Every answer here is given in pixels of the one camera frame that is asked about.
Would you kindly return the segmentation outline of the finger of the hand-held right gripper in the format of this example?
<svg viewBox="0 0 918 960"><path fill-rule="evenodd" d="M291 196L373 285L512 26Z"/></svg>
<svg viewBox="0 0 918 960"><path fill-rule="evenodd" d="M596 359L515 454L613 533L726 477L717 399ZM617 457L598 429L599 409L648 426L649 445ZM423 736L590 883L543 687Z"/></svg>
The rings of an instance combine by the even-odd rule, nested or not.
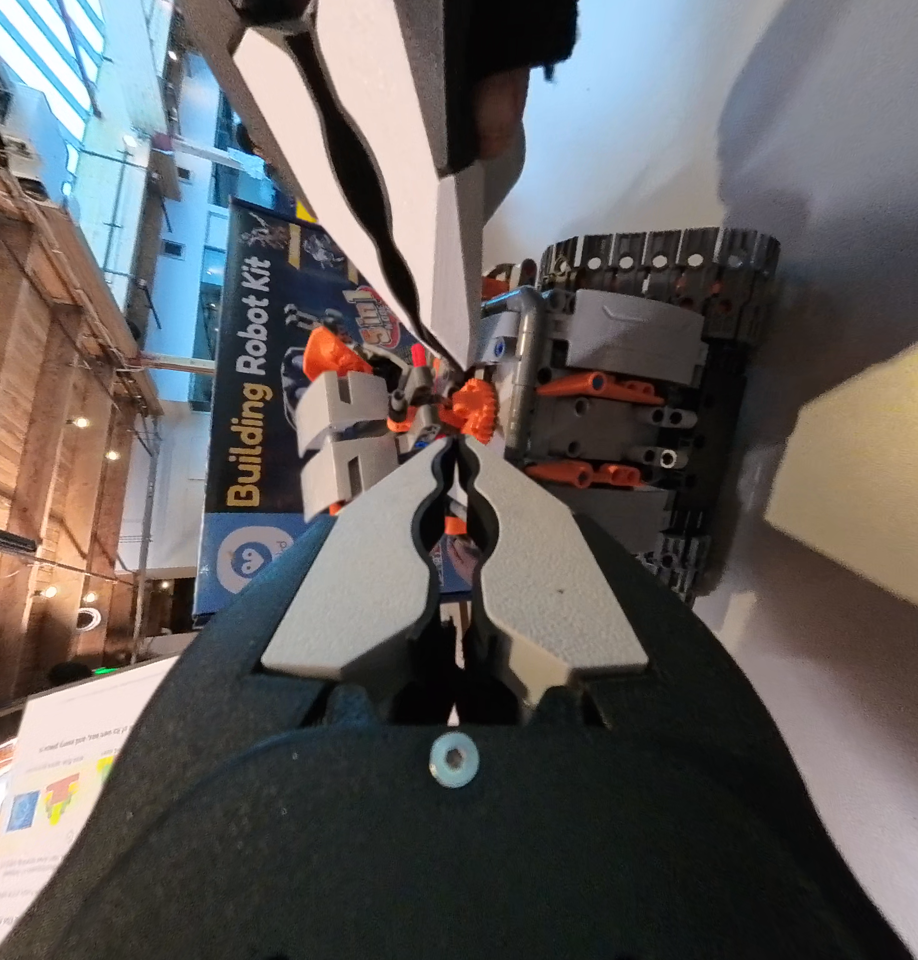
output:
<svg viewBox="0 0 918 960"><path fill-rule="evenodd" d="M477 148L459 172L441 172L393 1L321 2L314 20L316 54L377 193L356 210L369 214L373 283L417 338L466 369L484 224Z"/></svg>
<svg viewBox="0 0 918 960"><path fill-rule="evenodd" d="M356 210L377 193L369 186L368 156L319 62L314 30L246 30L232 60L320 223L414 335L372 280L379 264L368 232L369 214Z"/></svg>

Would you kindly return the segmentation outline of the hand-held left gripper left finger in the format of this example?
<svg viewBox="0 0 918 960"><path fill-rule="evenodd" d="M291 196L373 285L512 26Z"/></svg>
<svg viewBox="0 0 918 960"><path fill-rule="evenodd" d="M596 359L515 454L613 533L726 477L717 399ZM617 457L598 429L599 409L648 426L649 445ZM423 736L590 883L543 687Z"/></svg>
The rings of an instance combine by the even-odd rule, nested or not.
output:
<svg viewBox="0 0 918 960"><path fill-rule="evenodd" d="M412 646L439 614L432 552L454 467L454 441L436 440L338 514L262 666L326 682L412 680Z"/></svg>

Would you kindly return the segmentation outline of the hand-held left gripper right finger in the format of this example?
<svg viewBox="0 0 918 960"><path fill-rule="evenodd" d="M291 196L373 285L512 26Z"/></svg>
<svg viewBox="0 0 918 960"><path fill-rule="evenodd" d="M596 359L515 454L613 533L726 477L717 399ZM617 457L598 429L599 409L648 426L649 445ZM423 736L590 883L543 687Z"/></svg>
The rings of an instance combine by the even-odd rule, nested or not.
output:
<svg viewBox="0 0 918 960"><path fill-rule="evenodd" d="M473 623L521 708L551 688L641 673L648 655L573 511L476 439L457 443L481 550Z"/></svg>

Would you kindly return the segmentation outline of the grey orange brick toy robot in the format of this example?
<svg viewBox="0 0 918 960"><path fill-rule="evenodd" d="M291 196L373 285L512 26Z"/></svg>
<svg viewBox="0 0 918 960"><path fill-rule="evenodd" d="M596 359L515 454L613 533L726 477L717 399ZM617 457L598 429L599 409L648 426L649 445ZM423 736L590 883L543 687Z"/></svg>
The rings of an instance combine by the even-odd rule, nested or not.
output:
<svg viewBox="0 0 918 960"><path fill-rule="evenodd" d="M306 520L465 434L589 516L687 606L703 591L779 240L708 226L575 236L482 278L460 374L310 325L282 363Z"/></svg>

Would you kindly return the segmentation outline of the person's right hand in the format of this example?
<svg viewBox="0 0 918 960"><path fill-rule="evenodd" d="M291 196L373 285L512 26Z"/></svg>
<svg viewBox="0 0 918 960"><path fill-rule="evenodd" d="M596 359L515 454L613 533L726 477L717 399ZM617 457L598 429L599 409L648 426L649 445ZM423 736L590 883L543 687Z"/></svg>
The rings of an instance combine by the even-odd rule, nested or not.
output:
<svg viewBox="0 0 918 960"><path fill-rule="evenodd" d="M529 78L530 69L522 67L492 74L477 83L473 106L480 161L498 159L517 141Z"/></svg>

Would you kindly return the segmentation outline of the dark blue robot kit box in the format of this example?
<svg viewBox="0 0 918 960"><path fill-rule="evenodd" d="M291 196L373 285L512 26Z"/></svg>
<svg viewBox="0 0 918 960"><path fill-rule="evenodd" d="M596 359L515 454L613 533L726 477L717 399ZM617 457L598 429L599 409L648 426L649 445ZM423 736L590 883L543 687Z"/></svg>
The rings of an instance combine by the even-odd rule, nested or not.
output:
<svg viewBox="0 0 918 960"><path fill-rule="evenodd" d="M229 208L193 612L224 609L306 527L295 409L315 367L393 391L416 340L321 226Z"/></svg>

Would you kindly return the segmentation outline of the white instruction booklet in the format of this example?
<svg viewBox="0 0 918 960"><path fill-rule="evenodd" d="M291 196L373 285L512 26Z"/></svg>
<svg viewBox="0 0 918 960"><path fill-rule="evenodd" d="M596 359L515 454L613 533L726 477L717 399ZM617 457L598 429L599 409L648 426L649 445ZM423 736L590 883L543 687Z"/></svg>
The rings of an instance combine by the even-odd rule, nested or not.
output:
<svg viewBox="0 0 918 960"><path fill-rule="evenodd" d="M0 945L68 855L173 655L31 698L0 810Z"/></svg>

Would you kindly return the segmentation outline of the white wall-mounted device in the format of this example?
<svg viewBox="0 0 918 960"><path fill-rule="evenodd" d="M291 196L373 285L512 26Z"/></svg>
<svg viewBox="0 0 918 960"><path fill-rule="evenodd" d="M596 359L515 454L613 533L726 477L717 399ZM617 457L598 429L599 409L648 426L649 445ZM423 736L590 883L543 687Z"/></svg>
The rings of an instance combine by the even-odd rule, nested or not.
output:
<svg viewBox="0 0 918 960"><path fill-rule="evenodd" d="M26 193L63 206L68 150L45 94L17 83L0 100L0 139L9 171Z"/></svg>

